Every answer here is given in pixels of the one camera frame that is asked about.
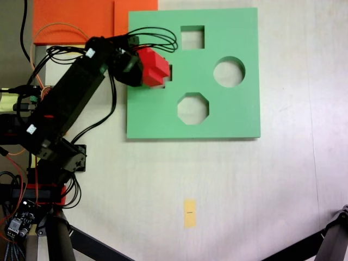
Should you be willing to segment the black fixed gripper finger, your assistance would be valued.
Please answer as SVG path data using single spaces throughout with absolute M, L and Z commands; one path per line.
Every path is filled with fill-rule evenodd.
M 117 81 L 135 88 L 145 85 L 142 71 L 122 72 L 117 76 Z

